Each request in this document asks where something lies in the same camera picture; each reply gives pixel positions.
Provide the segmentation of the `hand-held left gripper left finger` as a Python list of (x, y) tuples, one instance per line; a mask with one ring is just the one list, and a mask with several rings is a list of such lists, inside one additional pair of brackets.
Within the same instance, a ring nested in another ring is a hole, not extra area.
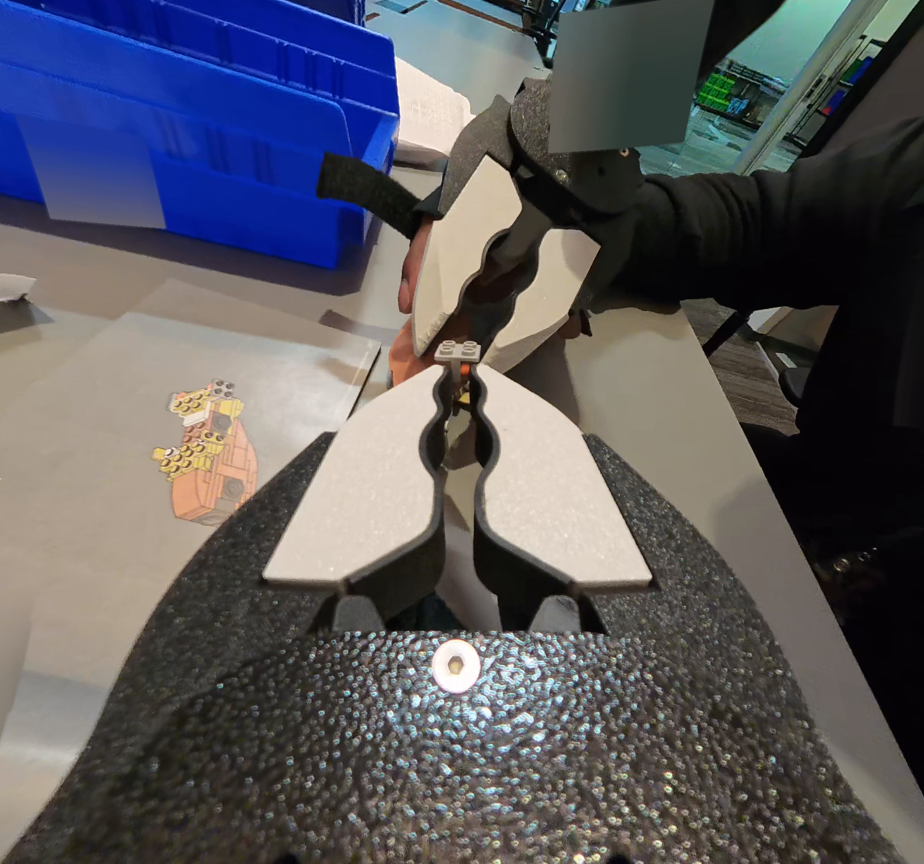
[(262, 577), (333, 586), (396, 555), (431, 526), (436, 481), (424, 432), (445, 369), (431, 366), (353, 414), (331, 442)]

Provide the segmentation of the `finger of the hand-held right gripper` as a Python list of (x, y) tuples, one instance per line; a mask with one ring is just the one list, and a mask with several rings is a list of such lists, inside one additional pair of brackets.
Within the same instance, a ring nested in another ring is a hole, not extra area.
[(507, 233), (522, 209), (509, 171), (490, 155), (479, 161), (445, 215), (433, 222), (411, 313), (417, 356), (462, 307), (466, 290), (484, 269), (492, 241)]
[(571, 315), (600, 245), (580, 230), (551, 229), (538, 247), (533, 280), (514, 301), (480, 363), (500, 373), (514, 368), (559, 331)]

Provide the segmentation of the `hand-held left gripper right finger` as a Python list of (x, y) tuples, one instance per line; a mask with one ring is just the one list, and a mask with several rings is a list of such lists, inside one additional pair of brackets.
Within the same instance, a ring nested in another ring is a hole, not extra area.
[(472, 370), (482, 470), (476, 526), (543, 581), (579, 591), (648, 588), (653, 574), (582, 431), (548, 401), (491, 367)]

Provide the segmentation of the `orange tan brick model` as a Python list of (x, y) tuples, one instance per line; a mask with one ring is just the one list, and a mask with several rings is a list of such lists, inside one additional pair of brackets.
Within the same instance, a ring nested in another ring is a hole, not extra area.
[[(451, 369), (451, 364), (440, 364), (434, 362), (434, 352), (428, 351), (422, 358), (415, 353), (415, 344), (413, 340), (412, 322), (408, 317), (403, 327), (398, 332), (388, 353), (388, 374), (386, 386), (388, 389), (406, 382), (411, 377), (423, 372), (429, 367), (439, 364), (447, 365)], [(471, 394), (470, 394), (470, 377), (467, 382), (461, 384), (455, 379), (454, 394), (452, 398), (452, 415), (455, 416), (461, 411), (471, 411)]]

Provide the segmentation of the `person's right hand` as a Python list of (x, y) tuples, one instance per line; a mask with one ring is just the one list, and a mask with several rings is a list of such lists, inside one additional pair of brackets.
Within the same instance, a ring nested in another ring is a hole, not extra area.
[(398, 309), (402, 315), (409, 316), (412, 312), (415, 291), (420, 276), (422, 260), (430, 233), (433, 227), (433, 220), (425, 218), (410, 241), (410, 246), (404, 259), (400, 283), (398, 288)]

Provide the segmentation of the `grey instruction booklet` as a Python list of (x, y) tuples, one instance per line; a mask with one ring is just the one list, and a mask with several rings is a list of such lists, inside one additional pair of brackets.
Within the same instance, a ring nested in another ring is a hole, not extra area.
[(179, 280), (43, 327), (62, 362), (2, 411), (2, 769), (59, 778), (144, 622), (214, 529), (350, 414), (381, 334)]

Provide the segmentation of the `blue plastic bin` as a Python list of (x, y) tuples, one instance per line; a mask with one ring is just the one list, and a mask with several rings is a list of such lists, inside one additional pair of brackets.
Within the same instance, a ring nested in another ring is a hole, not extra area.
[(322, 97), (2, 0), (2, 194), (41, 203), (22, 131), (143, 145), (166, 230), (334, 269), (371, 215), (316, 195), (325, 153), (387, 170), (397, 87), (385, 107)]

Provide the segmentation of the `person's dark jacket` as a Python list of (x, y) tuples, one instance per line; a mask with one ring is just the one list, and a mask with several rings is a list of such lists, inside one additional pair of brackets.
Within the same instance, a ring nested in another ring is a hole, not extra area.
[(875, 671), (922, 649), (922, 299), (844, 306), (796, 432), (741, 423), (848, 645)]

